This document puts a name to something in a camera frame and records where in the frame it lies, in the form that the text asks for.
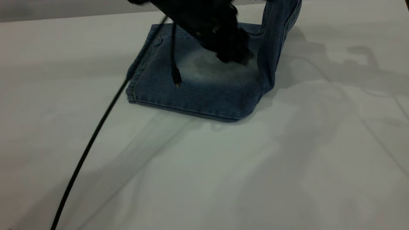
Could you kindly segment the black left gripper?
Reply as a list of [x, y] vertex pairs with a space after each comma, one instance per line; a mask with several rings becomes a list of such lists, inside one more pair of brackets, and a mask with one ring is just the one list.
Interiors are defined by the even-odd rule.
[[188, 27], [187, 32], [203, 48], [213, 51], [223, 63], [247, 66], [255, 58], [248, 47], [249, 34], [237, 23], [234, 25], [203, 24], [200, 27]]

